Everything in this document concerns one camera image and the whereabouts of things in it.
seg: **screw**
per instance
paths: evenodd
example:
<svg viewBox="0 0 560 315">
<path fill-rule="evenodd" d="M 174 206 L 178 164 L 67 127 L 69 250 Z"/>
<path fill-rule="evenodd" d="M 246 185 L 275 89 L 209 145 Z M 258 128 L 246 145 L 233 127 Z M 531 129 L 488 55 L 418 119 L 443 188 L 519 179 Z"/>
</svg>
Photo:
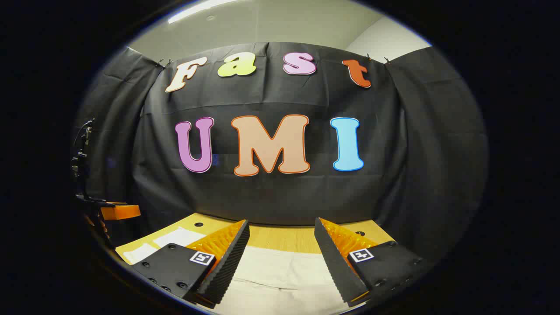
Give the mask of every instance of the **screw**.
<svg viewBox="0 0 560 315">
<path fill-rule="evenodd" d="M 385 279 L 381 279 L 378 282 L 375 283 L 375 286 L 381 286 L 384 285 L 387 281 Z"/>
</svg>

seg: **white paper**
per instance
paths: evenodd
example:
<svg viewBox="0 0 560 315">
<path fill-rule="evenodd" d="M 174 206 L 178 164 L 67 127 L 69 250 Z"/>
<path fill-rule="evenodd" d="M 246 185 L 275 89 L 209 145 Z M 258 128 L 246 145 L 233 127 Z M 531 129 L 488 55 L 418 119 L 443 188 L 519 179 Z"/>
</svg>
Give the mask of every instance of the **white paper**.
<svg viewBox="0 0 560 315">
<path fill-rule="evenodd" d="M 123 255 L 128 259 L 131 264 L 135 264 L 149 255 L 155 253 L 157 249 L 147 243 L 142 244 L 142 246 L 131 252 L 124 252 Z"/>
<path fill-rule="evenodd" d="M 178 227 L 175 231 L 169 232 L 162 237 L 153 240 L 154 243 L 159 245 L 159 247 L 164 247 L 169 243 L 175 243 L 180 246 L 187 246 L 197 239 L 201 239 L 206 235 L 186 230 L 182 227 Z"/>
</svg>

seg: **letter i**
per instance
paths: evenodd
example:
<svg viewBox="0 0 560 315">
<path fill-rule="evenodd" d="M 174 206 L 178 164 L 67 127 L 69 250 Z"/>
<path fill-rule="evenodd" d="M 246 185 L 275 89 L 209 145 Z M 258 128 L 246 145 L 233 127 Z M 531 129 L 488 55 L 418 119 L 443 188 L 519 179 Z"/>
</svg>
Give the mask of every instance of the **letter i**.
<svg viewBox="0 0 560 315">
<path fill-rule="evenodd" d="M 338 140 L 338 160 L 333 163 L 334 169 L 349 172 L 363 168 L 363 161 L 358 155 L 358 119 L 336 117 L 330 120 L 330 125 L 336 129 Z"/>
</svg>

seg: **letter u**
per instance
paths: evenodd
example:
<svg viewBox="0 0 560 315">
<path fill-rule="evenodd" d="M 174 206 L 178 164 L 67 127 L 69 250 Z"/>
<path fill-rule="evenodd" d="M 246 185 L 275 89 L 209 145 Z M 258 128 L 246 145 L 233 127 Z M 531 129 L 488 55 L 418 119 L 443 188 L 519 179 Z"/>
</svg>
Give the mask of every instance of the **letter u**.
<svg viewBox="0 0 560 315">
<path fill-rule="evenodd" d="M 212 141 L 210 139 L 210 128 L 214 126 L 214 119 L 204 117 L 195 122 L 200 130 L 200 159 L 195 160 L 190 154 L 189 131 L 190 122 L 180 122 L 175 126 L 179 141 L 179 156 L 183 165 L 195 173 L 204 173 L 212 166 Z"/>
</svg>

